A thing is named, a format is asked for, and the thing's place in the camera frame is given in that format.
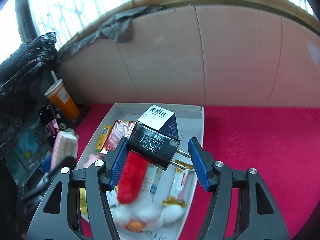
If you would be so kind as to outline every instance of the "padded headboard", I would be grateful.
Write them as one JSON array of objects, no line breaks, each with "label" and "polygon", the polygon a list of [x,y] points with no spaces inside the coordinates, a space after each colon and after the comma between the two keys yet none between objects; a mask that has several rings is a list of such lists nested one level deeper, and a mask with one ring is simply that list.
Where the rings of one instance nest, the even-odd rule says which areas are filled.
[{"label": "padded headboard", "polygon": [[59,75],[81,103],[320,107],[320,37],[253,8],[170,8],[132,22],[133,39],[98,39]]}]

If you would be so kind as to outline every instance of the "pink tablecloth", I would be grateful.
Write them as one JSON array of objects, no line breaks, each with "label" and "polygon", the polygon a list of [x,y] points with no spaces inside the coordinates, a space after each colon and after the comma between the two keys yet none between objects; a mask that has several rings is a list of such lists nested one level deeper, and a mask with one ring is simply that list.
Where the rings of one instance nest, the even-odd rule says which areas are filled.
[{"label": "pink tablecloth", "polygon": [[[77,129],[83,152],[111,105],[94,105]],[[230,168],[255,167],[271,190],[293,237],[320,197],[320,109],[204,108],[204,149]],[[237,194],[233,194],[226,235],[234,230]],[[180,240],[196,239],[211,194],[197,185]],[[90,235],[87,223],[84,231]]]}]

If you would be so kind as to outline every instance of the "gray fabric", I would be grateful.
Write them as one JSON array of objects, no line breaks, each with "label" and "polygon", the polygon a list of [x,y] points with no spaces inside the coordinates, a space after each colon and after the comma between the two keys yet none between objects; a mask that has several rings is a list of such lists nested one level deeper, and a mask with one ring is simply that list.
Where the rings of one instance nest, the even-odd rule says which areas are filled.
[{"label": "gray fabric", "polygon": [[132,39],[131,21],[144,14],[160,11],[161,6],[142,6],[117,13],[105,21],[98,30],[85,36],[81,41],[70,44],[59,55],[59,61],[66,61],[73,57],[81,48],[92,44],[97,38],[111,39],[117,43],[128,42]]}]

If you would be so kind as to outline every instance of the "black plastic bag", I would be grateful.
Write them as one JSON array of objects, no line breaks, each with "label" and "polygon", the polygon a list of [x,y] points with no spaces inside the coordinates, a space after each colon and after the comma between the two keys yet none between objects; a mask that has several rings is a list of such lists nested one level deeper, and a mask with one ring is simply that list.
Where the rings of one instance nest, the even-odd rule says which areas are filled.
[{"label": "black plastic bag", "polygon": [[52,84],[56,33],[28,40],[0,65],[0,142],[9,141]]}]

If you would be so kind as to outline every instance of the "orange cup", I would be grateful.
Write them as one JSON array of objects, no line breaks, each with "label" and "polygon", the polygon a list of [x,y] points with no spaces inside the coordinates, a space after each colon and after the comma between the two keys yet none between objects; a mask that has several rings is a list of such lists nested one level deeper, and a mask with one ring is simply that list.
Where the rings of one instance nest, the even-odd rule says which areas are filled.
[{"label": "orange cup", "polygon": [[69,121],[73,122],[78,118],[80,111],[62,83],[62,79],[55,82],[44,95]]}]

